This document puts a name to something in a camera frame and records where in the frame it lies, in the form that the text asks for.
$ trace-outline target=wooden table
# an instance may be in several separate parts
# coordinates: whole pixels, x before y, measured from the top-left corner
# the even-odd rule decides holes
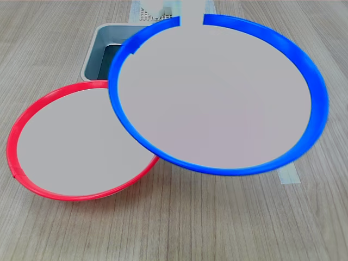
[[[330,95],[327,127],[279,171],[202,175],[163,160],[107,198],[51,201],[23,188],[5,147],[18,116],[81,81],[94,29],[128,22],[131,1],[0,1],[0,260],[346,260],[348,256],[348,2],[216,1],[218,14],[264,24],[298,44]]]

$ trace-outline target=table surface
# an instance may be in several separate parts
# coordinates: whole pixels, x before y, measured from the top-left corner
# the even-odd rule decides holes
[[[216,1],[218,14],[264,24],[298,44],[331,99],[327,127],[294,162],[247,177],[160,160],[130,188],[90,202],[34,195],[12,178],[7,136],[18,116],[79,82],[94,29],[128,22],[131,1],[0,1],[0,260],[346,260],[348,2]]]

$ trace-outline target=plastic lid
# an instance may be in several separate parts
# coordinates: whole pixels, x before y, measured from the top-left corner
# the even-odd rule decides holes
[[[115,118],[106,80],[53,91],[14,124],[7,143],[13,176],[54,200],[93,200],[143,177],[158,161]]]

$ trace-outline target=blue lid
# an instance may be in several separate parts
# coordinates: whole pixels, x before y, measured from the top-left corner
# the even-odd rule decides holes
[[[298,70],[306,80],[312,99],[312,109],[309,122],[301,139],[287,153],[262,165],[241,169],[219,169],[214,167],[196,165],[174,158],[166,154],[164,151],[156,148],[143,136],[141,136],[141,134],[138,133],[138,131],[127,119],[120,103],[117,89],[120,70],[123,62],[127,59],[127,57],[130,54],[134,54],[136,50],[138,50],[138,48],[150,37],[166,29],[180,26],[179,17],[174,17],[157,22],[136,33],[122,45],[111,64],[108,79],[109,96],[111,105],[113,106],[117,117],[119,118],[125,129],[139,143],[141,143],[149,151],[159,156],[160,158],[186,169],[214,175],[243,176],[267,172],[287,165],[305,154],[315,144],[321,133],[324,131],[329,111],[329,98],[324,79],[310,57],[306,55],[306,53],[302,51],[297,45],[295,45],[293,42],[291,42],[289,39],[279,34],[278,32],[245,19],[224,15],[206,14],[204,16],[203,24],[226,27],[255,36],[278,49],[298,68]]]

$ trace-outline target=red plastic rim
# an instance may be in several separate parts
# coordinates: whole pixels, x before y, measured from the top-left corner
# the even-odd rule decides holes
[[[6,155],[7,155],[7,162],[13,177],[16,178],[25,188],[27,188],[33,193],[36,193],[46,198],[50,198],[52,200],[61,200],[61,201],[95,200],[98,198],[110,196],[116,192],[119,192],[129,187],[130,185],[134,184],[139,179],[141,179],[145,174],[147,174],[149,170],[157,163],[159,158],[157,156],[154,156],[152,160],[150,161],[150,163],[146,166],[146,168],[141,173],[139,173],[136,177],[126,182],[125,184],[118,186],[117,188],[107,190],[105,192],[96,193],[92,195],[83,195],[83,196],[67,196],[67,195],[56,194],[56,193],[47,191],[35,185],[24,173],[18,160],[17,145],[18,145],[18,140],[21,135],[21,132],[24,126],[27,124],[27,122],[39,110],[44,108],[46,105],[66,95],[69,95],[78,91],[89,90],[89,89],[101,89],[101,88],[105,88],[105,89],[108,88],[107,80],[93,80],[89,82],[81,82],[81,83],[71,84],[71,85],[62,87],[58,90],[50,92],[49,94],[37,100],[27,110],[25,110],[22,113],[22,115],[17,119],[8,137]]]

